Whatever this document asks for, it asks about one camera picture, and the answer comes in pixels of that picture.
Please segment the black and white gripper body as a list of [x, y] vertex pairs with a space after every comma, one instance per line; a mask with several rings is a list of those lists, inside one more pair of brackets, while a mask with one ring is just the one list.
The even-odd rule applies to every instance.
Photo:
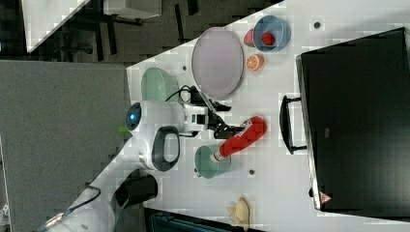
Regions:
[[190, 101], [183, 103], [185, 123], [183, 132], [213, 131], [214, 134], [228, 131], [229, 126], [221, 119], [213, 103], [203, 94], [190, 95]]

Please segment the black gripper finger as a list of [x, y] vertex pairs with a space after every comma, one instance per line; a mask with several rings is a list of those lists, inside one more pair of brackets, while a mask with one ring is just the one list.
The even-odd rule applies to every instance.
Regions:
[[215, 139], [228, 139], [239, 132], [243, 131], [244, 127], [235, 127], [228, 125], [220, 125], [214, 130]]

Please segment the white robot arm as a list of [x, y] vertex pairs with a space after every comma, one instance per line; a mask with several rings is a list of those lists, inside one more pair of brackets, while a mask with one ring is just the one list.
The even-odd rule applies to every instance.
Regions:
[[212, 131], [227, 139], [243, 128], [226, 124], [205, 97], [199, 104], [183, 101], [136, 101], [126, 115], [132, 137], [104, 170], [62, 213], [36, 232], [113, 232], [116, 225], [112, 199], [137, 169], [166, 172], [180, 157], [180, 136]]

